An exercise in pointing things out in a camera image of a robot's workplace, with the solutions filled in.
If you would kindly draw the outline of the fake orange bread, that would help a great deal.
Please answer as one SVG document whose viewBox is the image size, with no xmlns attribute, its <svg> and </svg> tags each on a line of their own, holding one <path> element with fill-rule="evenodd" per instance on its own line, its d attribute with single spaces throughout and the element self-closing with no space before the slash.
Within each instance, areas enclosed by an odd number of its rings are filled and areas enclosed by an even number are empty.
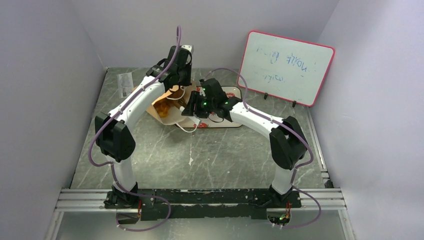
<svg viewBox="0 0 424 240">
<path fill-rule="evenodd" d="M 177 100 L 163 98 L 154 103 L 153 107 L 161 119 L 171 118 L 176 110 Z"/>
</svg>

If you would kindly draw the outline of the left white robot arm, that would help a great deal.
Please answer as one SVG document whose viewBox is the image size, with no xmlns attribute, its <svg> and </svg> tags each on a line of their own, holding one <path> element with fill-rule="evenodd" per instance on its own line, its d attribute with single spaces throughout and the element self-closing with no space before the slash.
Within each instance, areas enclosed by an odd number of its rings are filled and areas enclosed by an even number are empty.
<svg viewBox="0 0 424 240">
<path fill-rule="evenodd" d="M 149 68 L 139 86 L 117 107 L 108 113 L 95 116 L 95 144 L 112 167 L 110 205 L 134 207 L 139 201 L 131 155 L 136 142 L 132 131 L 141 115 L 156 99 L 173 87 L 188 87 L 191 83 L 192 45 L 172 46 L 167 58 Z"/>
</svg>

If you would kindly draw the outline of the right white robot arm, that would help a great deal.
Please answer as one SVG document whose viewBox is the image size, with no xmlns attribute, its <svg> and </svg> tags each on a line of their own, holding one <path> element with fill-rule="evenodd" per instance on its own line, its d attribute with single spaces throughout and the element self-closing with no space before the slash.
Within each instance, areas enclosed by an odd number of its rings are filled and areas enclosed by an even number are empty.
<svg viewBox="0 0 424 240">
<path fill-rule="evenodd" d="M 244 125 L 269 140 L 270 152 L 276 164 L 274 179 L 270 185 L 270 202 L 282 207 L 293 190 L 295 166 L 304 156 L 307 141 L 298 121 L 289 116 L 277 117 L 250 107 L 236 96 L 227 96 L 215 78 L 201 80 L 201 91 L 193 90 L 182 116 L 207 119 L 210 114 L 232 123 Z"/>
</svg>

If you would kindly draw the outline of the brown paper bag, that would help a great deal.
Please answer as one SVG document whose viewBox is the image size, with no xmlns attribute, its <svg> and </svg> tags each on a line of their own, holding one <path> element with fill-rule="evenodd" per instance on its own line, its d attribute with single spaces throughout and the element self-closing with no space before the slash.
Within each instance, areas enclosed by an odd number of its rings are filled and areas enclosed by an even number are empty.
<svg viewBox="0 0 424 240">
<path fill-rule="evenodd" d="M 192 133 L 200 127 L 202 121 L 196 117 L 183 116 L 182 111 L 194 89 L 194 86 L 174 86 L 152 101 L 145 111 L 163 125 L 175 125 L 186 133 Z"/>
</svg>

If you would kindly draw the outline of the strawberry pattern tray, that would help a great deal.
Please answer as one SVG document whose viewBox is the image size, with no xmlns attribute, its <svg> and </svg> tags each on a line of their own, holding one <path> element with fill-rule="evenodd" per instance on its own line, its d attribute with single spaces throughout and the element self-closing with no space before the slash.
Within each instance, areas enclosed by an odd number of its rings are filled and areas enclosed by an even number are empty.
<svg viewBox="0 0 424 240">
<path fill-rule="evenodd" d="M 231 111 L 242 106 L 240 89 L 235 86 L 219 86 L 218 83 L 206 83 L 192 91 L 187 107 L 182 110 L 185 119 L 176 125 L 182 129 L 202 128 L 238 128 Z"/>
</svg>

